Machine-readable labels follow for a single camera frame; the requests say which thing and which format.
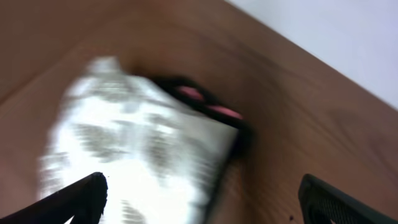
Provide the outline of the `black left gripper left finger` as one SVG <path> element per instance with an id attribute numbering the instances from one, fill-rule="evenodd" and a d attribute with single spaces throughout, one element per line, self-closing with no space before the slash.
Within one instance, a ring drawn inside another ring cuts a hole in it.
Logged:
<path id="1" fill-rule="evenodd" d="M 1 218 L 1 224 L 98 224 L 107 202 L 108 185 L 101 172 Z"/>

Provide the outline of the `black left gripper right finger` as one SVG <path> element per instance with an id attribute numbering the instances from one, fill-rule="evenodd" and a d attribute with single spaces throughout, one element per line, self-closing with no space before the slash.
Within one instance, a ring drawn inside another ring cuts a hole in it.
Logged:
<path id="1" fill-rule="evenodd" d="M 303 176 L 298 199 L 305 224 L 397 224 L 311 174 Z"/>

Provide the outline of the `white fern print garment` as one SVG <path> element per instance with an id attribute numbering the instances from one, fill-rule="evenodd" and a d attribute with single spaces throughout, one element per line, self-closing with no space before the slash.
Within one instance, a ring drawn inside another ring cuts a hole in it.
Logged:
<path id="1" fill-rule="evenodd" d="M 125 73 L 115 57 L 99 57 L 63 96 L 38 196 L 101 172 L 101 223 L 203 223 L 237 133 Z"/>

